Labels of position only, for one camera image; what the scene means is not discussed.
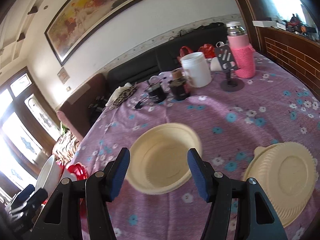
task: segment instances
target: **pink knitted cover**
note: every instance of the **pink knitted cover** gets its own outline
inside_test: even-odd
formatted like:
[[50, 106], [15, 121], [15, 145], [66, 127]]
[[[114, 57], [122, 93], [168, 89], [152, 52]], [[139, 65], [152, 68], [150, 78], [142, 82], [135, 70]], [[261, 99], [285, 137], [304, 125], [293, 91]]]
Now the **pink knitted cover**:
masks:
[[252, 78], [256, 73], [256, 65], [253, 59], [255, 49], [252, 45], [249, 44], [241, 49], [231, 49], [231, 51], [239, 68], [236, 70], [236, 75], [240, 78]]

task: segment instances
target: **metal screw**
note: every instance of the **metal screw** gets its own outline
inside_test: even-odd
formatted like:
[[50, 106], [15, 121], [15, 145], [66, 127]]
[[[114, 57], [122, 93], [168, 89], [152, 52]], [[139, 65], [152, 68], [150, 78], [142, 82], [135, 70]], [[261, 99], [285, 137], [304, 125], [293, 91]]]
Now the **metal screw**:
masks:
[[101, 178], [101, 177], [104, 176], [104, 172], [103, 171], [97, 171], [95, 175], [96, 175], [97, 178]]
[[68, 184], [70, 182], [70, 179], [69, 178], [64, 178], [62, 181], [61, 181], [61, 183], [63, 184], [63, 185], [66, 185], [66, 184]]
[[214, 173], [214, 176], [215, 176], [216, 178], [222, 178], [222, 177], [223, 177], [223, 174], [222, 174], [222, 172], [220, 172], [220, 171], [216, 171], [216, 172]]
[[255, 178], [249, 178], [249, 183], [250, 184], [257, 184], [257, 180]]

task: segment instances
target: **table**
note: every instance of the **table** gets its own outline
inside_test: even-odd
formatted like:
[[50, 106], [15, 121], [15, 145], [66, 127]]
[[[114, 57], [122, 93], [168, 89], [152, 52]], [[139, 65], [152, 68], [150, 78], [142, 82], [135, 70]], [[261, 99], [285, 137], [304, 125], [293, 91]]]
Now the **table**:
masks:
[[[81, 162], [88, 174], [102, 170], [122, 147], [130, 148], [147, 130], [168, 122], [193, 128], [201, 138], [203, 160], [230, 178], [241, 179], [258, 146], [294, 141], [320, 158], [319, 102], [299, 80], [278, 65], [255, 53], [257, 73], [244, 79], [238, 92], [224, 92], [222, 72], [212, 73], [206, 87], [178, 102], [169, 96], [163, 103], [149, 102], [140, 110], [133, 106], [144, 94], [146, 82], [118, 109], [104, 111], [84, 140], [72, 163]], [[320, 181], [302, 214], [285, 231], [298, 240], [320, 208]], [[163, 195], [144, 195], [125, 180], [113, 203], [108, 203], [117, 239], [200, 239], [210, 204], [198, 195], [193, 179]], [[237, 201], [231, 208], [229, 234], [233, 239]], [[89, 239], [82, 216], [84, 239]]]

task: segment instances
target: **glass door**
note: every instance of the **glass door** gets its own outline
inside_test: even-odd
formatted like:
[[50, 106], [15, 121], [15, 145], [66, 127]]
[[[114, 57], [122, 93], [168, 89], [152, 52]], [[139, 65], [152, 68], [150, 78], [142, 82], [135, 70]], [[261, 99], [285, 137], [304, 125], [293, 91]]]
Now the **glass door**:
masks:
[[1, 180], [0, 189], [12, 194], [36, 184], [38, 159], [52, 154], [60, 136], [59, 120], [27, 68], [0, 87], [0, 102], [0, 172], [12, 183], [10, 188]]

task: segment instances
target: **framed painting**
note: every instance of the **framed painting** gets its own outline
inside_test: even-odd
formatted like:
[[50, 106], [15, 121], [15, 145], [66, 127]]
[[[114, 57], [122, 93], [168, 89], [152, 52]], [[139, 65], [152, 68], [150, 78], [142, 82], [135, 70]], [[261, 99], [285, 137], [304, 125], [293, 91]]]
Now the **framed painting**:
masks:
[[141, 0], [68, 0], [45, 36], [61, 66], [107, 21]]

